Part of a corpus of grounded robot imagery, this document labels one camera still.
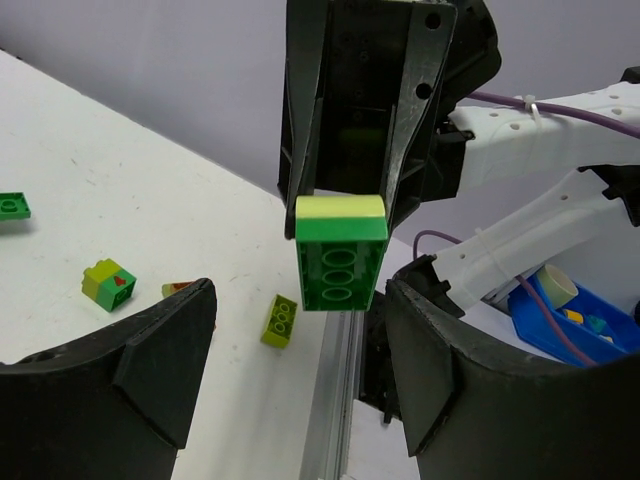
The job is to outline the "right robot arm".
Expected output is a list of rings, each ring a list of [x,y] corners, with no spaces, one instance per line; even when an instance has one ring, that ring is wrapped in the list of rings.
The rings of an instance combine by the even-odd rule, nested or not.
[[[278,188],[308,311],[365,311],[393,230],[421,204],[563,170],[547,194],[401,277],[461,316],[639,222],[639,88],[555,103],[484,94],[501,65],[481,1],[291,1]]]

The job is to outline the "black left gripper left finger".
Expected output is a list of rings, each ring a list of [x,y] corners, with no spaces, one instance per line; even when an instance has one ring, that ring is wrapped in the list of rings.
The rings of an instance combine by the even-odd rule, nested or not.
[[[4,479],[168,479],[216,325],[199,279],[159,303],[1,367]]]

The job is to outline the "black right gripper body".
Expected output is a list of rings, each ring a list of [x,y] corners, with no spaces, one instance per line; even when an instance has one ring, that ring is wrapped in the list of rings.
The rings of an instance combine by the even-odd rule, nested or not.
[[[453,195],[459,159],[440,160],[456,104],[501,65],[491,14],[482,1],[327,1],[322,116],[315,190],[378,194],[398,101],[411,5],[447,2],[457,11],[427,160],[422,202]]]

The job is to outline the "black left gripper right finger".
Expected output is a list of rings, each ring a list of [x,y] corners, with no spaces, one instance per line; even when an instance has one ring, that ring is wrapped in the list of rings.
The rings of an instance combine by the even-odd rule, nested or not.
[[[542,358],[386,287],[386,327],[409,454],[424,479],[635,479],[639,359],[591,368]]]

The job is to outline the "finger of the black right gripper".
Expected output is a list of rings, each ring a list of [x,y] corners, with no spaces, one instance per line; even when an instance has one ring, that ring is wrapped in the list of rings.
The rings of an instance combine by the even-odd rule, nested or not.
[[[422,202],[431,137],[456,17],[456,8],[447,2],[411,5],[401,83],[382,181],[390,230],[398,227]]]
[[[285,238],[295,237],[296,199],[315,188],[322,116],[322,65],[329,3],[289,1],[278,189]]]

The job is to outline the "lime green printed lego stack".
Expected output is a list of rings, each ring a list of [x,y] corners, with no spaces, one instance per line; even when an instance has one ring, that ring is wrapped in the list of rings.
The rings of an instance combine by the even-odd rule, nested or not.
[[[124,304],[133,293],[137,278],[114,260],[99,260],[83,272],[82,293],[107,312]]]

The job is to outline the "pale yellow on green lego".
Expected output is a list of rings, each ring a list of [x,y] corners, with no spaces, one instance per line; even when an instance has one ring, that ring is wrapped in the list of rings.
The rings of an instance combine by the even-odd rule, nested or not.
[[[300,196],[295,242],[306,311],[366,311],[389,243],[379,195]]]

